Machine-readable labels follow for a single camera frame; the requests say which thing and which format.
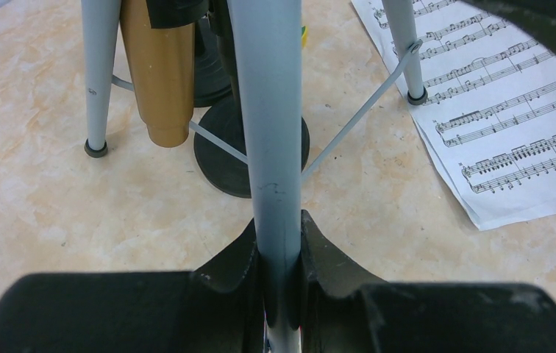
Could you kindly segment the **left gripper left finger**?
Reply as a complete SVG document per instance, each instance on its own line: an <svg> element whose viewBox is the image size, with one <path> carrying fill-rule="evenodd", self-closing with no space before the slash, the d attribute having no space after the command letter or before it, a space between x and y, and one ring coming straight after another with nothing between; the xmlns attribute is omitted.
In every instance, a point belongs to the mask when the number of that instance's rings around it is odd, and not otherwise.
<svg viewBox="0 0 556 353"><path fill-rule="evenodd" d="M260 352L254 225L195 271L37 273L0 299L0 352Z"/></svg>

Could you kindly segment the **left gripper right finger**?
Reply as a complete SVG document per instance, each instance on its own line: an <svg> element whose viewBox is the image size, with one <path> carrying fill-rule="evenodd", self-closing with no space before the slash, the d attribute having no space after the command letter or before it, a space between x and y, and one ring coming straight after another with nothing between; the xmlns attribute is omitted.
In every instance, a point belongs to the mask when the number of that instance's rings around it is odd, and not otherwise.
<svg viewBox="0 0 556 353"><path fill-rule="evenodd" d="M304 352L556 352L556 303L514 282L387 282L302 212Z"/></svg>

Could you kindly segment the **sheet music page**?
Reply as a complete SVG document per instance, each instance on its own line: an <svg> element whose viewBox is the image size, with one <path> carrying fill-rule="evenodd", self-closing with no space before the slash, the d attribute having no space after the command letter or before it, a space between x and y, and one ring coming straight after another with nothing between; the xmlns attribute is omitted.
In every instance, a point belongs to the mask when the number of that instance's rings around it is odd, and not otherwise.
<svg viewBox="0 0 556 353"><path fill-rule="evenodd" d="M428 97L410 114L471 221L556 214L556 55L461 1L415 1L413 15Z"/></svg>

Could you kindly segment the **blue music stand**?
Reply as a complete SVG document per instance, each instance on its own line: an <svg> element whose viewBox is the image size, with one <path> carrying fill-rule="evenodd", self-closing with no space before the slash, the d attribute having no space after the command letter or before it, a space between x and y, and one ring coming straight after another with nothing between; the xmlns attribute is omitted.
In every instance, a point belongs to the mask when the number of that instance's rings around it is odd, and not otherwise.
<svg viewBox="0 0 556 353"><path fill-rule="evenodd" d="M84 1L85 151L107 153L105 132L122 1ZM194 24L209 8L229 15L263 301L273 352L302 351L302 54L299 1L145 1L153 29Z"/></svg>

